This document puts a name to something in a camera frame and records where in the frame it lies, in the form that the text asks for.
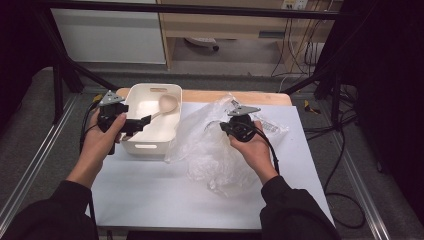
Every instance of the white plastic basket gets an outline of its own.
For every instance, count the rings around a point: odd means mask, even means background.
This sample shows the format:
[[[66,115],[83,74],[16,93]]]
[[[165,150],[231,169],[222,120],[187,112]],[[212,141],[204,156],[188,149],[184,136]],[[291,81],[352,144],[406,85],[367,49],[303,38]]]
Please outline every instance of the white plastic basket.
[[[161,114],[128,141],[121,141],[130,154],[165,155],[169,142],[174,139],[181,117],[182,89],[175,84],[141,83],[134,85],[125,100],[129,106],[127,119],[141,119],[159,112],[159,98],[163,94],[173,95],[178,106],[172,112]]]

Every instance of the white tabletop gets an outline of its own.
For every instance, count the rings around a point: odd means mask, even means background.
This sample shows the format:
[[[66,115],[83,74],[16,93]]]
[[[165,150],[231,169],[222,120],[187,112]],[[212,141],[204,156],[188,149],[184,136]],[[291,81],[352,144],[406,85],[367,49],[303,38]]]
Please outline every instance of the white tabletop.
[[[183,103],[183,119],[205,103]],[[292,188],[306,189],[332,220],[321,183],[295,107],[257,105],[261,114],[288,126],[281,144],[274,146],[280,172]],[[105,228],[157,230],[261,229],[265,206],[261,183],[236,197],[219,196],[186,176],[187,163],[143,161],[119,144],[108,156],[92,187],[97,224]]]

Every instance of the white cabinet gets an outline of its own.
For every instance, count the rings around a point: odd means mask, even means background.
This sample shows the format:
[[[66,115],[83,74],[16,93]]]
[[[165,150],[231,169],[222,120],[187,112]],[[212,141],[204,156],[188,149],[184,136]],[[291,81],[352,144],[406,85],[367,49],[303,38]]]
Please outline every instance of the white cabinet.
[[[68,55],[75,61],[165,64],[157,13],[68,9],[52,12]]]

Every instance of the spoon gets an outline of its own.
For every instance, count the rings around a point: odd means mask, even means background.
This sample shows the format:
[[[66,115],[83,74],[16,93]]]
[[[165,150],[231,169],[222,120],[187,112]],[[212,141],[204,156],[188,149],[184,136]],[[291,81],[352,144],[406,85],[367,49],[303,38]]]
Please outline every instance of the spoon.
[[[177,106],[178,106],[178,101],[176,97],[172,95],[168,95],[168,94],[164,94],[160,96],[159,112],[152,115],[152,120],[163,113],[172,112]]]

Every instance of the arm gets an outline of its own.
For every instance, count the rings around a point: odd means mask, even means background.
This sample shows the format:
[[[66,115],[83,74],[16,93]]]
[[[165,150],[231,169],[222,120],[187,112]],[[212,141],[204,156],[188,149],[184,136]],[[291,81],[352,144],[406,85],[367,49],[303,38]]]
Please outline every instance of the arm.
[[[255,126],[262,130],[260,122]],[[260,218],[262,239],[340,239],[333,224],[306,190],[292,189],[271,164],[269,147],[259,135],[247,143],[230,136],[231,146],[243,155],[263,184],[266,202]]]
[[[98,111],[90,120],[97,124]],[[112,144],[119,141],[119,130],[126,116],[120,115],[103,133],[97,126],[86,135],[77,164],[53,195],[35,202],[13,219],[2,239],[94,239],[91,219],[85,215],[91,200],[91,186],[100,172]]]

